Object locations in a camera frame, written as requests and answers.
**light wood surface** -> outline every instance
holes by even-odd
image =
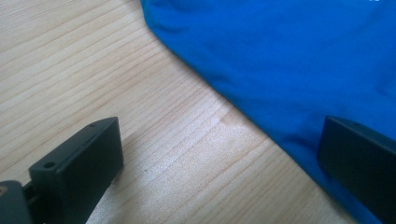
[[[35,161],[116,116],[125,168],[88,223],[353,222],[161,44],[139,1],[0,10],[0,180],[26,184]]]

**blue cloth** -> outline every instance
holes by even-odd
[[[360,223],[317,161],[326,115],[396,138],[396,1],[142,0],[149,28]]]

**black plastic piece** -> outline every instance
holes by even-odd
[[[359,123],[327,117],[319,164],[384,223],[396,223],[396,142]]]
[[[33,224],[22,185],[17,181],[0,182],[0,223]]]
[[[0,223],[85,223],[122,166],[118,119],[96,121],[30,167],[23,188],[0,182]]]

